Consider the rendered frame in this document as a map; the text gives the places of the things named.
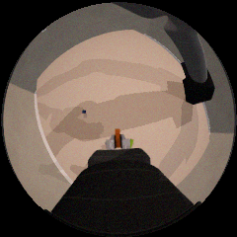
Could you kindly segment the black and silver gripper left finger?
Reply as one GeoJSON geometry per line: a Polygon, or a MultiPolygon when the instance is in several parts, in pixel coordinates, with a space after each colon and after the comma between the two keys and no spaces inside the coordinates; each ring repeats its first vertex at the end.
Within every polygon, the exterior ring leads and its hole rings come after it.
{"type": "Polygon", "coordinates": [[[107,150],[115,150],[116,149],[116,135],[112,134],[110,140],[106,140],[107,150]]]}

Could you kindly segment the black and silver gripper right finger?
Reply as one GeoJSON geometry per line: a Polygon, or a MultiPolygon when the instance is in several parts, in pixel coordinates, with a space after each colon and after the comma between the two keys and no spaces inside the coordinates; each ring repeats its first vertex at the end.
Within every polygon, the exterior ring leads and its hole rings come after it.
{"type": "Polygon", "coordinates": [[[120,148],[130,149],[130,140],[126,139],[123,134],[120,135],[120,148]]]}

